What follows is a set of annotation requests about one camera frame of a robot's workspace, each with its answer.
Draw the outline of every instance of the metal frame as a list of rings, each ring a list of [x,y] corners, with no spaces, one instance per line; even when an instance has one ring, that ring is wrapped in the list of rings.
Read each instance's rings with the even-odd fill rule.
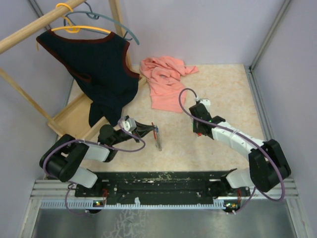
[[[39,6],[37,5],[35,0],[28,0],[28,2],[31,4],[33,10],[38,16],[42,16],[43,13]],[[261,92],[256,80],[256,77],[254,75],[254,70],[256,66],[258,65],[262,55],[264,54],[266,48],[269,46],[269,43],[271,42],[276,30],[278,29],[279,24],[281,23],[282,19],[287,13],[287,10],[289,9],[289,6],[291,4],[291,0],[285,0],[278,15],[276,16],[276,19],[271,26],[267,36],[265,37],[259,52],[257,53],[255,59],[252,62],[251,66],[245,67],[248,82],[250,85],[250,89],[253,95],[253,99],[255,102],[255,106],[257,109],[257,113],[260,119],[261,127],[264,133],[264,136],[266,139],[271,139],[274,137],[272,128],[269,123],[269,118],[267,116],[265,106],[263,103],[263,99],[261,97]],[[23,226],[20,230],[19,237],[28,238],[32,236],[32,232],[34,229],[35,221],[38,216],[38,211],[40,207],[43,205],[44,207],[49,206],[51,208],[54,208],[58,206],[59,208],[61,204],[64,204],[64,197],[67,192],[67,183],[62,183],[57,180],[37,180],[35,181],[32,194],[30,197],[30,201],[28,204],[27,212],[25,215]],[[299,198],[295,182],[292,178],[288,178],[285,180],[285,186],[286,186],[286,201],[290,213],[290,218],[293,222],[294,230],[296,232],[297,237],[299,238],[313,238],[313,233],[311,230],[311,227],[309,225],[309,221],[306,215],[306,212],[303,208],[303,205],[301,203],[301,200]],[[74,196],[75,192],[71,191],[69,194],[69,201],[73,202],[72,208],[80,208],[82,209],[82,204],[85,202],[92,202],[94,200],[101,200],[102,198],[96,197],[96,198],[77,198]],[[279,198],[280,196],[280,186],[275,187],[272,189],[268,195],[270,195],[273,198]],[[217,200],[221,203],[221,201],[224,200],[232,200],[235,199],[235,197],[219,197]],[[259,192],[255,194],[253,199],[265,199]],[[54,204],[48,204],[48,201],[55,201]]]

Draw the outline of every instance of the gray floor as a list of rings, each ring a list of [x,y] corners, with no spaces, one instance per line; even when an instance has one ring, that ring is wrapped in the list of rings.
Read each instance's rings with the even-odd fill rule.
[[[286,202],[253,200],[237,215],[206,210],[41,210],[34,238],[295,238]]]

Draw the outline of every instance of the clothes hanger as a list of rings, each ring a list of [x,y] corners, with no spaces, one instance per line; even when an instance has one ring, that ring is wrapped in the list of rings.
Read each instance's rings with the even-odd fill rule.
[[[127,41],[135,40],[135,42],[137,43],[137,45],[140,44],[138,38],[133,34],[133,32],[132,32],[129,28],[127,28],[126,26],[122,25],[120,22],[118,22],[118,21],[116,21],[116,20],[114,20],[114,19],[112,19],[112,18],[110,18],[110,17],[108,17],[108,16],[105,16],[105,15],[102,15],[102,14],[93,12],[92,7],[90,6],[90,4],[87,3],[87,2],[84,2],[84,3],[89,7],[89,10],[90,10],[90,11],[71,11],[71,12],[69,12],[68,14],[65,15],[65,18],[64,18],[64,26],[66,26],[66,22],[67,22],[69,25],[76,26],[76,24],[69,18],[69,15],[74,14],[74,13],[86,14],[90,19],[93,19],[93,20],[98,20],[99,17],[101,17],[101,18],[104,18],[104,19],[106,19],[106,20],[112,21],[114,24],[117,24],[117,25],[119,25],[120,27],[122,27],[124,30],[126,30],[126,32],[125,32],[125,34],[124,34],[124,36],[123,36],[123,38],[124,38],[125,40],[127,40]],[[88,28],[86,28],[86,29],[84,29],[84,30],[92,31],[92,32],[98,32],[98,31],[95,31],[95,30],[93,30],[93,29],[88,29]],[[130,39],[126,39],[126,38],[125,38],[128,33],[132,36],[132,38],[130,38]]]
[[[74,10],[67,4],[65,3],[58,3],[56,5],[56,7],[58,6],[65,6],[67,7],[71,12],[73,12]],[[77,26],[77,25],[73,25],[71,23],[71,21],[69,20],[69,18],[67,18],[66,16],[62,16],[62,18],[64,20],[66,20],[69,24],[69,26],[61,26],[61,27],[56,27],[56,28],[53,28],[51,31],[57,31],[57,30],[66,30],[68,33],[78,33],[81,29],[92,29],[92,30],[97,30],[97,31],[101,31],[101,32],[106,32],[108,34],[111,33],[111,31],[109,30],[106,30],[106,29],[103,29],[103,28],[100,28],[100,27],[95,27],[95,26]]]

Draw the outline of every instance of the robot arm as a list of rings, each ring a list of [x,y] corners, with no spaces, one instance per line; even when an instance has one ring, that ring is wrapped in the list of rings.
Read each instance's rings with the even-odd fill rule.
[[[237,135],[237,132],[255,142],[268,153],[268,155],[278,167],[283,179],[290,176],[290,167],[279,143],[276,140],[271,139],[269,141],[263,141],[246,135],[245,133],[242,133],[236,128],[232,127],[228,122],[225,121],[225,119],[219,116],[212,118],[208,112],[209,107],[210,101],[208,99],[201,99],[196,103],[196,105],[190,107],[189,110],[193,116],[229,128],[233,132],[216,126],[201,123],[197,120],[193,121],[193,131],[198,135],[205,135],[211,139],[225,143],[249,160],[249,168],[231,171],[226,176],[226,180],[231,188],[256,186],[259,190],[268,192],[279,183],[277,174],[272,168],[270,162],[265,159],[264,155],[259,151],[259,149],[254,149],[249,143],[246,142],[245,139]]]
[[[125,131],[142,138],[150,131],[155,130],[155,126],[144,125],[138,123],[129,116],[126,116],[122,121]],[[100,129],[98,136],[98,144],[113,146],[123,141],[132,139],[126,132],[114,130],[111,125],[104,125]],[[47,156],[58,147],[49,161],[46,163],[47,172],[62,182],[73,182],[83,185],[87,188],[92,188],[98,180],[97,175],[93,172],[80,167],[83,160],[97,160],[100,162],[110,162],[116,155],[117,150],[107,149],[97,143],[88,143],[83,140],[75,140],[71,135],[65,134],[62,136],[41,158],[40,167],[44,167],[44,161]]]

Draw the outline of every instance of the black vest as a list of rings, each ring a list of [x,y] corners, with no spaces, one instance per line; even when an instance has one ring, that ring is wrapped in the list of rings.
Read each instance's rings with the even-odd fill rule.
[[[93,126],[102,116],[112,126],[117,125],[122,108],[138,91],[139,74],[125,63],[130,43],[113,32],[102,39],[72,40],[51,30],[36,40],[67,68],[93,101],[89,125]]]

